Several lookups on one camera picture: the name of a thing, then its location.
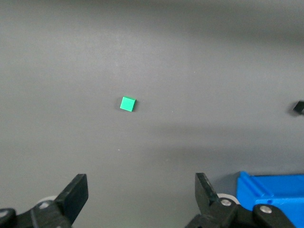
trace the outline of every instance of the gray table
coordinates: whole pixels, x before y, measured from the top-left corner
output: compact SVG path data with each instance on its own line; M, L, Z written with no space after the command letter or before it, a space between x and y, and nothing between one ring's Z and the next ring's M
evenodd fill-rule
M301 0L1 1L0 208L87 173L75 228L182 228L196 172L304 172L299 99Z

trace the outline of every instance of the blue container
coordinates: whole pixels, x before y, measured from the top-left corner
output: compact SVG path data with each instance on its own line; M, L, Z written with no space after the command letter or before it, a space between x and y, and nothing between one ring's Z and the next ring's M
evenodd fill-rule
M237 199L244 208L274 205L297 228L304 228L304 175L250 176L242 171L237 181Z

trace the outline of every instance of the screw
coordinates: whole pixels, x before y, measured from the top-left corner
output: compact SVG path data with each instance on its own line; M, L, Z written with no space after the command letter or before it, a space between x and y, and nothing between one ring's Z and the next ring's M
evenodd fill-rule
M271 214L272 213L272 210L270 207L267 207L267 206L261 206L260 207L260 210L266 214Z
M47 203L47 202L43 202L43 203L41 203L40 204L40 206L39 206L39 209L44 209L44 208L47 208L49 206L49 203Z
M6 216L9 212L7 210L0 212L0 218Z
M229 207L232 204L228 199L222 199L221 203L226 207Z

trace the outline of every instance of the green cube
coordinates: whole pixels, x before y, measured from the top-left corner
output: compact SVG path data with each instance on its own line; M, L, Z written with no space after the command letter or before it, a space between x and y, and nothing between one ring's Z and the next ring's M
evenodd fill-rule
M135 98L124 96L120 108L131 112L134 108L135 101L136 101Z

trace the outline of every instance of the black object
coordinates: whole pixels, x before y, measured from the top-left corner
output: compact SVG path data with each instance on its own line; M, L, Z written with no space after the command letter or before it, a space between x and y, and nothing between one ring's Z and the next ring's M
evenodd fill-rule
M195 198L201 215L185 228L295 228L275 206L258 204L251 212L230 199L219 198L204 173L196 173Z
M300 115L304 115L304 101L299 101L294 107L294 111Z
M14 209L0 209L0 228L71 228L88 196L86 174L78 174L54 201L41 202L20 215Z

